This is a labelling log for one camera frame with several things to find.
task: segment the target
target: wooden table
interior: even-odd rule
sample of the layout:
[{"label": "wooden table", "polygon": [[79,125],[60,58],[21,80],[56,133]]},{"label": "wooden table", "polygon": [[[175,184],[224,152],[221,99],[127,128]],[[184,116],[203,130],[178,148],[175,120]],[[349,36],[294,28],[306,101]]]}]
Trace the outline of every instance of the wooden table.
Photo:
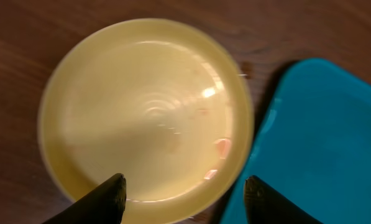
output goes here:
[{"label": "wooden table", "polygon": [[[0,0],[0,223],[41,223],[69,206],[38,152],[43,88],[81,39],[140,17],[191,24],[251,65],[257,124],[295,60],[326,58],[371,84],[371,0]],[[214,222],[222,204],[184,223]]]}]

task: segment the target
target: wood grain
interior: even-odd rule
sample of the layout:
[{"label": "wood grain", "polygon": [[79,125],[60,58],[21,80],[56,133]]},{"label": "wood grain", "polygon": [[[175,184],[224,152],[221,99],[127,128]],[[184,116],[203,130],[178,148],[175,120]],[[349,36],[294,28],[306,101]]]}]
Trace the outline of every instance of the wood grain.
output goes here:
[{"label": "wood grain", "polygon": [[[371,0],[0,0],[0,223],[41,223],[69,206],[38,152],[44,85],[81,39],[140,17],[191,24],[251,64],[257,124],[288,62],[326,58],[371,84]],[[216,222],[222,205],[183,223]]]}]

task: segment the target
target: round plate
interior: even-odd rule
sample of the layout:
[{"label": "round plate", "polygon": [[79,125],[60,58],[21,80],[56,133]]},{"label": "round plate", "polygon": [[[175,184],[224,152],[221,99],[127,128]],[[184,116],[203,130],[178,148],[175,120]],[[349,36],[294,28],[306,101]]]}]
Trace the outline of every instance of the round plate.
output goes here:
[{"label": "round plate", "polygon": [[68,53],[45,90],[45,165],[72,200],[124,174],[123,223],[192,216],[231,186],[249,154],[253,119],[238,74],[219,44],[178,22],[102,29]]}]

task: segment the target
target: yellow plate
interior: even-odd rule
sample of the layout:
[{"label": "yellow plate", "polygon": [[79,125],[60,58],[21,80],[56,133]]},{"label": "yellow plate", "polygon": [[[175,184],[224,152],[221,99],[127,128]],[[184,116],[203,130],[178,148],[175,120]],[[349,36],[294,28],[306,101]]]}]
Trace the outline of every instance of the yellow plate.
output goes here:
[{"label": "yellow plate", "polygon": [[137,19],[79,43],[54,71],[39,141],[72,201],[113,174],[127,179],[123,223],[171,223],[215,202],[249,154],[250,100],[236,63],[212,38]]}]

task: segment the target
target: teal tray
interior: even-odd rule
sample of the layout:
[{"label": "teal tray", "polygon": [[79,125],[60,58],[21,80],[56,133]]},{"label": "teal tray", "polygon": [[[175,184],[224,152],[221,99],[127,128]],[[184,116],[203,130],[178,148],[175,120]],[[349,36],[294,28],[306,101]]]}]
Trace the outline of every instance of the teal tray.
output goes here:
[{"label": "teal tray", "polygon": [[323,59],[283,76],[221,224],[247,223],[257,175],[323,223],[371,223],[371,86]]}]

